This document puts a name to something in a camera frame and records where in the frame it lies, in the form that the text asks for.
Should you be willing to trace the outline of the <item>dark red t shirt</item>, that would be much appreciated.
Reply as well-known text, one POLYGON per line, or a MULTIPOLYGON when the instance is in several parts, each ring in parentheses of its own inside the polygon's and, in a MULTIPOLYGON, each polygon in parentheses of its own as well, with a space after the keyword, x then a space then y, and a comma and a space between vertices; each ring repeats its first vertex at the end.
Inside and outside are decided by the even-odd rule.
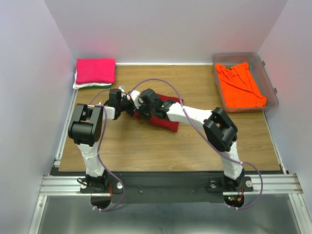
MULTIPOLYGON (((156 109, 156 112, 148 121, 150 124, 175 133, 178 131, 179 123, 169 120, 169 117, 166 113, 173 104, 181 103, 179 98, 160 95, 152 89, 142 91, 140 97, 143 101, 143 105, 152 105, 156 109)), ((135 110, 134 116, 141 118, 137 113, 137 110, 135 110)))

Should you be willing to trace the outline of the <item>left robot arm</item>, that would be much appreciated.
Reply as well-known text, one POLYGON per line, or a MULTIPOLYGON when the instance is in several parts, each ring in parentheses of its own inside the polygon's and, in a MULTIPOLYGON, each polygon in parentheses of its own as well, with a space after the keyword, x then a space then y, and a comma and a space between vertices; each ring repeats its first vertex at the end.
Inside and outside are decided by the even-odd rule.
POLYGON ((116 120, 122 112, 133 111, 124 87, 109 90, 104 104, 77 104, 69 126, 68 137, 79 148, 86 168, 85 178, 78 180, 83 190, 103 193, 111 188, 108 173, 99 160, 100 139, 108 120, 116 120))

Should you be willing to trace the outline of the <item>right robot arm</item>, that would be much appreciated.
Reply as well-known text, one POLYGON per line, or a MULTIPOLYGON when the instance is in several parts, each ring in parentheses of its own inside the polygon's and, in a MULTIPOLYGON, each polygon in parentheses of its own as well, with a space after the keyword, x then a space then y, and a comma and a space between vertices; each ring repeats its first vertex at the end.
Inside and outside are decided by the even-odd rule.
POLYGON ((229 190, 241 186, 245 175, 237 151, 238 128, 222 108, 201 110, 179 101, 163 101, 152 89, 131 95, 136 111, 146 120, 153 116, 171 122, 192 125, 204 140, 220 155, 224 170, 224 184, 229 190))

